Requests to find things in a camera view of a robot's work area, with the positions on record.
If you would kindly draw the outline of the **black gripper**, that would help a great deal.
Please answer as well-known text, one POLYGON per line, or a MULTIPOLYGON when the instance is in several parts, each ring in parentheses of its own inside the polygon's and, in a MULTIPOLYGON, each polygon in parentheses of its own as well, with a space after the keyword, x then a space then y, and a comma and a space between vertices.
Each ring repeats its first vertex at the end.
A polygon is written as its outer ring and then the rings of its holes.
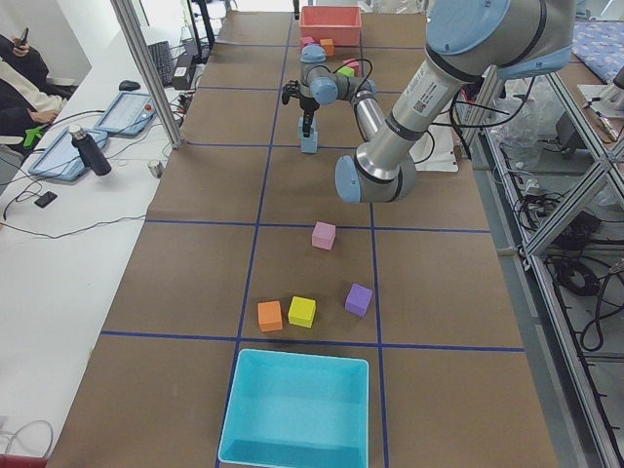
POLYGON ((318 102, 313 97, 306 96, 297 80, 290 80, 282 87, 281 101, 283 105, 295 99, 299 108, 304 112, 300 118, 300 137, 311 138, 316 132, 314 113, 318 110, 318 102))

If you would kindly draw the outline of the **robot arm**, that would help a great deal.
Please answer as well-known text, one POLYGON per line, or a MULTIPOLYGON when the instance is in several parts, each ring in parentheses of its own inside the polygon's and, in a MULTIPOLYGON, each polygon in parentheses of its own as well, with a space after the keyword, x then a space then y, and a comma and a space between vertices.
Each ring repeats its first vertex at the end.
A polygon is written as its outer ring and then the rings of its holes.
POLYGON ((412 190, 415 143, 460 89, 495 67, 502 80, 535 77, 565 67, 571 57, 573 1, 438 1, 428 15, 425 60, 387 115, 371 80, 326 67, 319 46, 301 54, 299 79, 282 89, 303 111, 302 137, 314 131, 314 113, 336 100, 352 104, 364 143, 338 159, 334 183, 347 203, 389 203, 412 190))

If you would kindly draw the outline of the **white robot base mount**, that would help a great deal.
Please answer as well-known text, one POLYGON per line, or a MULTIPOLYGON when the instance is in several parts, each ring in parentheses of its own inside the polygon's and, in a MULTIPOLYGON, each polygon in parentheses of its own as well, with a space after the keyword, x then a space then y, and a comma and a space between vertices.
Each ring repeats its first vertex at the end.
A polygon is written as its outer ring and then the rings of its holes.
POLYGON ((453 131, 432 126, 410 149, 409 155, 420 172, 456 173, 453 131))

